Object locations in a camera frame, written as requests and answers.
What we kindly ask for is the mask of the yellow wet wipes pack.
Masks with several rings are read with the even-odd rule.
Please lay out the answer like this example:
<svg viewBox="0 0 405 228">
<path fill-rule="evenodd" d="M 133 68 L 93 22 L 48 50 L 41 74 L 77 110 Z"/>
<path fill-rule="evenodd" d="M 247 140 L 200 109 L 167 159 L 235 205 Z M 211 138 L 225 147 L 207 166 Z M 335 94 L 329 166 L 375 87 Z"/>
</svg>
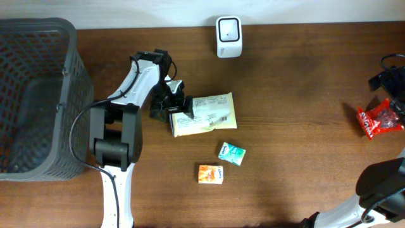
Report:
<svg viewBox="0 0 405 228">
<path fill-rule="evenodd" d="M 174 137 L 211 132 L 216 129 L 236 129 L 233 93 L 193 99 L 194 118 L 184 113 L 170 117 Z"/>
</svg>

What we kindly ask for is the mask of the orange tissue pack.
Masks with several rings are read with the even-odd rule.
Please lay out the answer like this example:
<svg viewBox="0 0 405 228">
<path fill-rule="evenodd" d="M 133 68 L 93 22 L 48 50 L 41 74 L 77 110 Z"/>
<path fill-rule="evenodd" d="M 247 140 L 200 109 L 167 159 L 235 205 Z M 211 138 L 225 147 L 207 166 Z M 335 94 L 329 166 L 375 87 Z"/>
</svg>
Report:
<svg viewBox="0 0 405 228">
<path fill-rule="evenodd" d="M 198 171 L 199 184 L 223 184 L 224 174 L 221 165 L 200 165 Z"/>
</svg>

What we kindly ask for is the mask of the teal tissue pack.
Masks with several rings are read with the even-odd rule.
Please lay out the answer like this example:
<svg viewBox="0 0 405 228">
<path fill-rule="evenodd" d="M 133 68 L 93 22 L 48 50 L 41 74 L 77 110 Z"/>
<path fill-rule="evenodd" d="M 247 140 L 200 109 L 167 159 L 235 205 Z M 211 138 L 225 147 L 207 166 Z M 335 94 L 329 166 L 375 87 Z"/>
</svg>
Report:
<svg viewBox="0 0 405 228">
<path fill-rule="evenodd" d="M 241 166 L 245 153 L 245 149 L 224 142 L 218 154 L 218 158 L 234 165 Z"/>
</svg>

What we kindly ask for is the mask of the red snack bag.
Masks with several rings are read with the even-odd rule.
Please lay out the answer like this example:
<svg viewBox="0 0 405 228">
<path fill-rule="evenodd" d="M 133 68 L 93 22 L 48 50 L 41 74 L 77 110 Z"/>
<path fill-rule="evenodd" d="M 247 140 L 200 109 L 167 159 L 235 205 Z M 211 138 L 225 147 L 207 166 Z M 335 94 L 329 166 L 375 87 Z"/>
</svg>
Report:
<svg viewBox="0 0 405 228">
<path fill-rule="evenodd" d="M 369 111 L 358 107 L 357 119 L 360 127 L 371 141 L 376 135 L 404 130 L 399 115 L 390 107 L 390 100 L 384 99 Z"/>
</svg>

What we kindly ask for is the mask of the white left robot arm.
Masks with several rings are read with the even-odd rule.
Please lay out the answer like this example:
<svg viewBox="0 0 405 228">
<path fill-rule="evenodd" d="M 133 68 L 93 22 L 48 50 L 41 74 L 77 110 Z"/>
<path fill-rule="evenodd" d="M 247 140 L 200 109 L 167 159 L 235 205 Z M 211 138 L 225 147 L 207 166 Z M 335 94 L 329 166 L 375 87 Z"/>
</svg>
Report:
<svg viewBox="0 0 405 228">
<path fill-rule="evenodd" d="M 194 118 L 193 98 L 184 83 L 170 77 L 175 66 L 167 51 L 139 51 L 131 69 L 106 101 L 90 109 L 89 149 L 103 180 L 103 227 L 133 227 L 132 174 L 142 151 L 141 108 L 151 98 L 150 116 L 162 122 L 174 113 Z"/>
</svg>

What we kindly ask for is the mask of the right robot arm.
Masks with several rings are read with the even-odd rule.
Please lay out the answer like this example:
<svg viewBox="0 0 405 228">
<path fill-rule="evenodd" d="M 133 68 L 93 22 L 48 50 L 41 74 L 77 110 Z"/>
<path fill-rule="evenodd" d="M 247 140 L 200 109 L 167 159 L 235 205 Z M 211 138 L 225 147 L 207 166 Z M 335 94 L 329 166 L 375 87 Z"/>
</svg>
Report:
<svg viewBox="0 0 405 228">
<path fill-rule="evenodd" d="M 372 110 L 358 110 L 358 121 L 368 138 L 404 130 L 404 67 L 385 67 L 368 83 L 372 91 L 382 87 L 390 96 Z M 357 181 L 355 195 L 332 210 L 303 219 L 299 227 L 371 227 L 403 219 L 404 152 L 368 166 Z"/>
</svg>

